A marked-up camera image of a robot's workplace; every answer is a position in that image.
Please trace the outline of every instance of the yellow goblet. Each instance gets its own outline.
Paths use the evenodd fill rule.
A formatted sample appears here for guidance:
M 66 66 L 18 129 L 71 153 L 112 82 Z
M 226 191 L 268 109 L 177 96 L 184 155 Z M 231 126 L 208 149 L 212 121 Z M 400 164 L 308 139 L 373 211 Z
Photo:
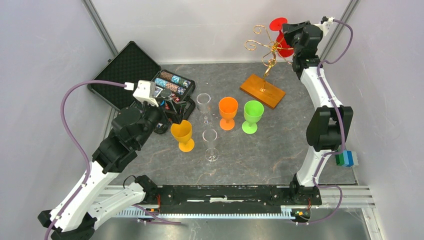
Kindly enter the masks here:
M 182 120 L 181 124 L 173 123 L 171 134 L 179 142 L 178 147 L 184 153 L 190 152 L 195 147 L 195 141 L 192 139 L 192 124 L 189 121 Z

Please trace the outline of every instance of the wooden base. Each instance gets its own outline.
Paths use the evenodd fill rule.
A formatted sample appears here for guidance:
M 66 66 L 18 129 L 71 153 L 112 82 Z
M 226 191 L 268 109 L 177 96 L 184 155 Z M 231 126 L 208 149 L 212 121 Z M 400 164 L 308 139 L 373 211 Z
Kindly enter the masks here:
M 259 102 L 265 104 L 267 107 L 275 109 L 281 99 L 283 99 L 284 95 L 286 95 L 286 92 L 269 82 L 265 83 L 265 91 L 261 91 L 263 85 L 264 79 L 252 74 L 246 79 L 246 81 L 244 81 L 244 83 L 240 86 L 240 89 L 254 97 Z

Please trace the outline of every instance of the poker chip case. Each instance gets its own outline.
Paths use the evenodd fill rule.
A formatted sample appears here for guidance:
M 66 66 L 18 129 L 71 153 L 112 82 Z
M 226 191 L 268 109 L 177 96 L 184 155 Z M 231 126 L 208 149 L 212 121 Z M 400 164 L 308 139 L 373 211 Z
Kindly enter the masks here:
M 139 80 L 148 80 L 162 89 L 168 88 L 177 97 L 177 101 L 186 101 L 182 119 L 188 119 L 196 107 L 191 94 L 196 88 L 193 80 L 162 69 L 147 53 L 134 41 L 130 41 L 120 53 L 94 78 L 124 84 L 135 83 Z M 107 102 L 116 110 L 121 110 L 134 104 L 133 92 L 122 90 L 120 87 L 89 84 L 88 89 Z

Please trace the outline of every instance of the wire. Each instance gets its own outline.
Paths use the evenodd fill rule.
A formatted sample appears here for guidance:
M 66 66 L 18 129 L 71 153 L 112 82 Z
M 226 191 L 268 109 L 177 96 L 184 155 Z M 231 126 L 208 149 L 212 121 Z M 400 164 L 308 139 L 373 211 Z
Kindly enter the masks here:
M 85 177 L 82 180 L 81 185 L 79 185 L 79 187 L 70 196 L 70 198 L 63 204 L 62 208 L 59 210 L 59 212 L 55 216 L 54 220 L 48 226 L 47 230 L 45 231 L 44 240 L 49 240 L 50 231 L 52 230 L 53 226 L 58 221 L 58 218 L 57 217 L 60 217 L 64 213 L 65 209 L 69 206 L 69 204 L 71 204 L 72 200 L 75 199 L 75 197 L 78 195 L 78 193 L 81 191 L 81 189 L 83 189 L 83 186 L 86 185 L 86 183 L 87 183 L 87 181 L 88 181 L 88 179 L 90 177 L 91 166 L 90 166 L 89 157 L 87 156 L 86 152 L 81 147 L 81 145 L 78 143 L 78 141 L 75 139 L 75 137 L 72 134 L 71 130 L 69 129 L 68 123 L 66 122 L 66 119 L 65 119 L 65 103 L 66 103 L 66 100 L 68 99 L 69 95 L 75 89 L 77 89 L 77 88 L 79 88 L 81 86 L 84 86 L 84 85 L 88 85 L 88 84 L 106 84 L 106 85 L 112 85 L 112 86 L 117 86 L 117 87 L 121 87 L 121 88 L 125 88 L 126 87 L 126 85 L 125 84 L 122 84 L 122 83 L 111 82 L 111 81 L 104 81 L 104 80 L 91 80 L 91 81 L 84 81 L 84 82 L 78 83 L 77 85 L 71 87 L 65 93 L 65 96 L 63 96 L 62 102 L 60 104 L 60 118 L 62 119 L 62 124 L 63 124 L 63 127 L 65 128 L 66 133 L 69 135 L 69 137 L 72 140 L 73 144 L 75 144 L 76 148 L 78 148 L 79 152 L 82 154 L 82 157 L 84 158 L 84 161 L 85 161 L 85 168 L 86 168 L 86 170 L 85 170 Z
M 309 218 L 306 218 L 306 217 L 304 217 L 304 216 L 302 216 L 302 215 L 299 215 L 299 217 L 300 218 L 302 218 L 302 219 L 304 219 L 304 220 L 306 220 L 306 221 L 309 221 Z
M 125 182 L 130 178 L 130 177 L 133 177 L 134 178 L 134 180 L 136 179 L 136 176 L 134 176 L 134 175 L 129 175 L 129 176 L 127 176 L 126 178 L 125 178 L 125 180 L 123 181 L 123 183 L 122 183 L 122 187 L 123 188 L 125 188 Z
M 181 222 L 179 222 L 179 221 L 167 221 L 165 219 L 159 218 L 159 217 L 155 216 L 153 213 L 147 211 L 146 209 L 144 209 L 143 207 L 141 207 L 141 206 L 139 206 L 137 204 L 134 204 L 132 206 L 133 207 L 136 207 L 136 208 L 138 208 L 140 210 L 142 210 L 145 214 L 153 217 L 154 219 L 156 219 L 158 221 L 161 221 L 161 223 L 159 223 L 159 222 L 156 222 L 156 223 L 151 222 L 151 224 L 181 225 Z
M 308 224 L 316 224 L 316 223 L 320 223 L 320 222 L 322 222 L 322 221 L 324 221 L 324 220 L 326 220 L 326 219 L 330 218 L 331 216 L 333 216 L 333 215 L 336 213 L 336 211 L 340 208 L 340 205 L 342 204 L 342 199 L 343 199 L 343 191 L 342 191 L 342 189 L 341 189 L 339 186 L 337 186 L 337 185 L 325 185 L 325 186 L 321 186 L 321 185 L 318 185 L 318 183 L 317 183 L 317 181 L 316 181 L 316 177 L 318 176 L 318 172 L 320 171 L 320 169 L 321 169 L 321 167 L 322 167 L 322 165 L 323 165 L 323 162 L 324 162 L 324 160 L 326 159 L 326 157 L 327 157 L 327 156 L 331 156 L 331 155 L 338 155 L 338 154 L 341 154 L 341 153 L 343 153 L 343 151 L 345 150 L 345 128 L 344 128 L 344 126 L 343 126 L 342 115 L 340 114 L 340 111 L 339 111 L 339 109 L 337 108 L 337 105 L 336 105 L 336 103 L 335 103 L 335 102 L 334 102 L 334 100 L 333 100 L 333 96 L 332 96 L 332 94 L 330 93 L 329 88 L 327 87 L 326 83 L 324 82 L 323 77 L 321 76 L 321 66 L 323 65 L 323 63 L 327 63 L 327 64 L 335 64 L 335 63 L 337 63 L 337 62 L 338 62 L 338 61 L 339 61 L 339 60 L 340 60 L 340 59 L 341 59 L 341 58 L 345 55 L 345 53 L 348 51 L 349 47 L 351 46 L 352 39 L 354 38 L 354 30 L 352 29 L 352 27 L 351 27 L 349 24 L 347 24 L 347 23 L 345 23 L 345 22 L 343 22 L 343 21 L 340 21 L 340 20 L 337 20 L 337 19 L 334 19 L 333 21 L 334 21 L 334 22 L 336 22 L 336 23 L 338 23 L 338 24 L 341 24 L 341 25 L 343 25 L 343 26 L 345 26 L 345 27 L 347 27 L 347 28 L 349 29 L 349 31 L 350 31 L 350 39 L 349 39 L 349 42 L 348 42 L 348 44 L 347 44 L 346 48 L 345 48 L 345 49 L 344 49 L 344 51 L 341 53 L 341 55 L 340 55 L 338 58 L 336 58 L 336 60 L 334 60 L 333 62 L 330 62 L 330 61 L 328 61 L 328 60 L 326 60 L 326 59 L 322 60 L 322 61 L 318 64 L 318 67 L 316 68 L 316 73 L 318 74 L 318 78 L 319 78 L 319 80 L 320 80 L 320 82 L 321 82 L 322 86 L 324 87 L 325 92 L 327 93 L 328 98 L 330 99 L 331 105 L 333 106 L 333 108 L 334 108 L 334 110 L 335 110 L 335 113 L 336 113 L 336 115 L 337 115 L 337 120 L 338 120 L 338 124 L 339 124 L 339 126 L 340 126 L 340 134 L 341 134 L 341 148 L 340 148 L 340 151 L 327 152 L 327 153 L 324 153 L 324 154 L 322 155 L 322 158 L 321 158 L 321 160 L 319 161 L 318 167 L 316 168 L 316 171 L 315 171 L 315 173 L 313 174 L 312 181 L 313 181 L 313 184 L 314 184 L 317 188 L 319 188 L 319 189 L 337 188 L 337 189 L 338 189 L 338 191 L 340 192 L 340 198 L 339 198 L 339 200 L 338 200 L 337 206 L 334 208 L 334 210 L 333 210 L 333 211 L 332 211 L 329 215 L 327 215 L 327 216 L 325 216 L 325 217 L 323 217 L 323 218 L 321 218 L 321 219 L 318 219 L 318 220 L 315 220 L 315 221 L 311 221 L 311 222 L 309 222 Z M 299 222 L 298 224 L 306 225 L 306 223 L 304 223 L 304 222 Z
M 309 211 L 311 209 L 311 207 L 312 207 L 311 198 L 308 198 L 307 199 L 307 209 L 306 209 L 306 212 Z
M 130 177 L 134 177 L 134 179 L 136 178 L 136 176 L 134 176 L 134 175 L 129 175 L 129 176 L 127 176 L 126 178 L 125 178 L 125 180 L 123 181 L 123 183 L 122 183 L 122 187 L 123 188 L 125 188 L 125 182 L 130 178 Z M 157 202 L 158 202 L 158 205 L 159 205 L 159 208 L 161 207 L 161 196 L 159 195 L 158 196 L 158 198 L 157 198 Z M 136 207 L 136 208 L 138 208 L 138 209 L 141 209 L 143 212 L 145 212 L 147 215 L 150 215 L 150 216 L 152 216 L 154 219 L 156 219 L 156 220 L 159 220 L 159 221 L 161 221 L 161 222 L 157 222 L 157 221 L 152 221 L 152 222 L 150 222 L 150 221 L 146 221 L 146 223 L 148 223 L 148 224 L 157 224 L 157 225 L 160 225 L 160 224 L 162 224 L 162 225 L 181 225 L 181 222 L 179 222 L 179 221 L 167 221 L 167 220 L 164 220 L 164 219 L 162 219 L 162 218 L 159 218 L 159 217 L 157 217 L 157 216 L 155 216 L 155 213 L 152 213 L 152 212 L 149 212 L 148 210 L 146 210 L 146 209 L 144 209 L 143 207 L 141 207 L 141 206 L 139 206 L 139 205 L 136 205 L 136 204 L 134 204 L 134 205 L 132 205 L 133 207 Z

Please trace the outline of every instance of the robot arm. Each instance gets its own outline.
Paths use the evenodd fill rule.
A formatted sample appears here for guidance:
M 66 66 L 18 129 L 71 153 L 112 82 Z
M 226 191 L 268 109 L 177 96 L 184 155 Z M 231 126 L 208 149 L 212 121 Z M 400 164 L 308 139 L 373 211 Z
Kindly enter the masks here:
M 82 185 L 87 172 L 80 178 L 72 191 L 54 209 L 42 211 L 38 220 L 48 227 L 54 219 L 52 239 L 89 239 L 101 224 L 130 205 L 140 203 L 146 196 L 141 182 L 133 182 L 128 188 L 108 199 L 93 204 L 100 192 L 125 167 L 137 157 L 144 143 L 158 123 L 168 118 L 157 99 L 152 96 L 156 85 L 140 80 L 133 96 L 142 103 L 140 106 L 122 109 L 112 121 L 112 130 L 92 155 L 89 179 Z M 66 207 L 61 216 L 57 216 L 63 205 L 82 186 L 81 191 Z
M 344 126 L 344 136 L 347 138 L 352 122 L 353 110 L 343 104 L 334 95 L 324 74 L 320 69 L 322 82 L 320 81 L 317 68 L 320 58 L 317 47 L 323 35 L 329 31 L 334 18 L 323 17 L 320 24 L 311 24 L 309 21 L 298 24 L 283 24 L 284 38 L 290 47 L 294 48 L 293 71 L 299 80 L 305 85 L 312 99 L 315 113 L 306 129 L 306 139 L 309 144 L 302 167 L 297 172 L 293 181 L 299 190 L 301 186 L 314 187 L 313 176 L 319 167 L 319 162 L 324 154 L 335 151 L 341 144 L 340 124 Z M 326 92 L 325 84 L 331 98 Z M 339 122 L 334 106 L 330 102 L 334 100 L 335 106 L 341 113 L 342 123 Z M 325 157 L 324 166 L 330 156 Z M 322 171 L 319 169 L 315 177 L 316 183 Z

